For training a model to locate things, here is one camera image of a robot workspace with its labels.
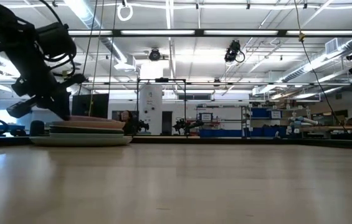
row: sign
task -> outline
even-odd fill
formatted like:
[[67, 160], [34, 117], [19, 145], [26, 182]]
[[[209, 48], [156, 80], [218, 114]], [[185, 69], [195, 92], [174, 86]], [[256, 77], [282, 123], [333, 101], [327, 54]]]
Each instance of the sign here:
[[281, 111], [271, 111], [272, 119], [281, 119]]
[[200, 113], [201, 121], [212, 121], [213, 114], [212, 113]]

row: metal pole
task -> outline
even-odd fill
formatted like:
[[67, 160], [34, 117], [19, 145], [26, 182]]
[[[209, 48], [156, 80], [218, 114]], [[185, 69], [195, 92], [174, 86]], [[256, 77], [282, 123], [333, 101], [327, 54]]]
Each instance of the metal pole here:
[[242, 106], [240, 106], [240, 138], [244, 138], [244, 124], [242, 123], [242, 118], [244, 117], [242, 112]]
[[140, 79], [137, 78], [137, 121], [140, 121], [140, 111], [139, 111], [139, 103], [138, 103], [138, 93], [140, 91]]
[[184, 80], [184, 122], [187, 123], [187, 82]]

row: person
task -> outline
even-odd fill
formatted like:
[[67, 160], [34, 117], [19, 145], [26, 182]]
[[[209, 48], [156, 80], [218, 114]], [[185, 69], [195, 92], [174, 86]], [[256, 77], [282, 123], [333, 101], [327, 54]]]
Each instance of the person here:
[[135, 119], [133, 119], [133, 114], [131, 113], [131, 111], [123, 111], [120, 114], [120, 121], [125, 123], [123, 127], [125, 135], [134, 135], [137, 133], [137, 124]]

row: motion capture camera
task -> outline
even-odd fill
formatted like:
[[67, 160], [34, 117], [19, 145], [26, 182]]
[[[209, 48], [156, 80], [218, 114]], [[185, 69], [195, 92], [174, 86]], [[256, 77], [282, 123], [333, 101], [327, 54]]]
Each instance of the motion capture camera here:
[[237, 59], [238, 54], [240, 53], [240, 43], [239, 40], [233, 40], [227, 48], [226, 56], [224, 56], [224, 60], [226, 62], [233, 62]]
[[159, 61], [161, 59], [161, 54], [159, 53], [159, 49], [152, 49], [150, 56], [148, 58], [153, 62]]

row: stacked disc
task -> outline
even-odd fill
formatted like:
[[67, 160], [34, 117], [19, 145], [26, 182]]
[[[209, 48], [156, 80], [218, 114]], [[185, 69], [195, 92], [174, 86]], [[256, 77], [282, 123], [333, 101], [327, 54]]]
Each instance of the stacked disc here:
[[125, 124], [119, 121], [55, 121], [50, 125], [49, 137], [34, 137], [40, 146], [121, 146], [131, 141], [124, 136]]
[[53, 138], [123, 138], [122, 122], [56, 121], [50, 126]]

